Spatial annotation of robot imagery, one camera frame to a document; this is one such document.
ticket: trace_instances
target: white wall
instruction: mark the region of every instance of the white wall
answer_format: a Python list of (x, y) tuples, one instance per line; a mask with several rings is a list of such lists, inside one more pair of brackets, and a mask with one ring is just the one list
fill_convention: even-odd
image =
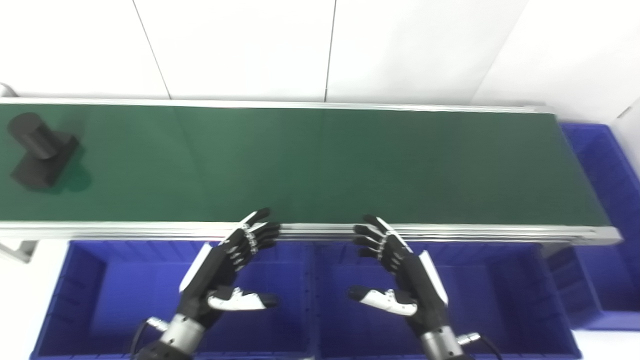
[(609, 125), (640, 179), (640, 98)]
[(468, 104), (527, 0), (338, 0), (330, 102)]
[(26, 97), (167, 97), (131, 0), (0, 1), (0, 82)]
[(136, 0), (174, 99), (323, 101), (334, 0)]
[(474, 104), (607, 122), (640, 96), (640, 1), (530, 0)]

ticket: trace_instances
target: blue plastic bin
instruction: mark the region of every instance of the blue plastic bin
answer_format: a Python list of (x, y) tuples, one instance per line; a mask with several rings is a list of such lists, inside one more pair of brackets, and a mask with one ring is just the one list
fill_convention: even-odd
[(640, 184), (611, 130), (562, 124), (585, 174), (624, 238), (619, 245), (577, 247), (549, 266), (574, 328), (640, 331)]
[[(535, 244), (412, 243), (429, 250), (449, 295), (454, 331), (480, 332), (505, 359), (578, 359), (580, 352), (551, 274)], [(352, 284), (397, 288), (371, 258), (347, 243), (316, 245), (319, 352), (323, 359), (424, 359), (402, 316), (352, 300)], [(495, 356), (481, 344), (476, 359)]]
[[(170, 319), (201, 242), (72, 241), (32, 359), (121, 359), (140, 321)], [(414, 243), (441, 273), (457, 333), (489, 336), (506, 359), (576, 359), (551, 274), (535, 244)], [(350, 300), (349, 285), (395, 288), (356, 246), (283, 241), (240, 273), (238, 286), (279, 294), (263, 311), (225, 314), (196, 359), (424, 359), (401, 316)], [(149, 330), (144, 343), (157, 339)], [(495, 359), (473, 345), (478, 359)]]
[[(32, 359), (128, 359), (131, 338), (150, 316), (171, 320), (178, 286), (199, 241), (72, 241)], [(281, 243), (257, 254), (236, 285), (280, 295), (280, 306), (221, 317), (198, 359), (310, 356), (312, 244)], [(149, 329), (142, 343), (158, 339)]]

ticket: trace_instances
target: green belt surface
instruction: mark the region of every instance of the green belt surface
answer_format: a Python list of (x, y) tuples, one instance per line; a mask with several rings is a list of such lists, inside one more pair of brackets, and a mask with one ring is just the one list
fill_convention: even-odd
[[(10, 178), (33, 111), (80, 151), (48, 190)], [(0, 105), (0, 220), (609, 225), (543, 113)]]

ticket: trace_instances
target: white floor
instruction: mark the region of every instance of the white floor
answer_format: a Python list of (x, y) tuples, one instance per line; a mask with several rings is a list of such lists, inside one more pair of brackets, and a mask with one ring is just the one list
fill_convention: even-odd
[[(64, 240), (42, 241), (28, 265), (0, 258), (0, 359), (29, 358), (67, 245)], [(574, 334), (584, 359), (640, 358), (640, 332), (575, 331)]]

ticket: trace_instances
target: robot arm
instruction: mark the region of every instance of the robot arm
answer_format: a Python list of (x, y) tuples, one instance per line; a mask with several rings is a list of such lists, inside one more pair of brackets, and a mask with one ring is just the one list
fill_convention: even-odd
[(366, 225), (354, 226), (362, 257), (376, 258), (395, 278), (399, 290), (377, 290), (355, 285), (348, 296), (363, 304), (402, 315), (422, 342), (429, 360), (472, 359), (462, 351), (449, 323), (447, 294), (429, 253), (415, 255), (384, 220), (366, 215)]
[(163, 332), (159, 340), (133, 354), (137, 360), (190, 360), (204, 332), (225, 311), (261, 310), (278, 304), (273, 294), (258, 294), (233, 287), (236, 273), (258, 251), (276, 245), (280, 224), (255, 224), (269, 209), (254, 211), (218, 246), (203, 245), (180, 284), (180, 303), (170, 323), (147, 320)]

